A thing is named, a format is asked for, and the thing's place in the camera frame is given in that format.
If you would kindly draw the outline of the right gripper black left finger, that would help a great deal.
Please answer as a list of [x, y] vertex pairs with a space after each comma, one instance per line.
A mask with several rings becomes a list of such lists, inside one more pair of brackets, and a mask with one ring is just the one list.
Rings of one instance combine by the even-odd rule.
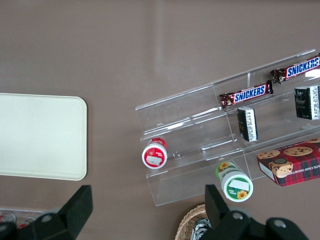
[[75, 240], [93, 212], [92, 187], [81, 186], [58, 212], [39, 216], [17, 231], [19, 240]]

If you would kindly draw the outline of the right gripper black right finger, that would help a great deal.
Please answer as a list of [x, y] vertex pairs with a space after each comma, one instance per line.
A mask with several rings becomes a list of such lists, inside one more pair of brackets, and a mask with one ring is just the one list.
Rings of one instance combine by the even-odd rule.
[[239, 210], [230, 210], [214, 184], [205, 186], [205, 211], [211, 228], [205, 240], [247, 240], [251, 220]]

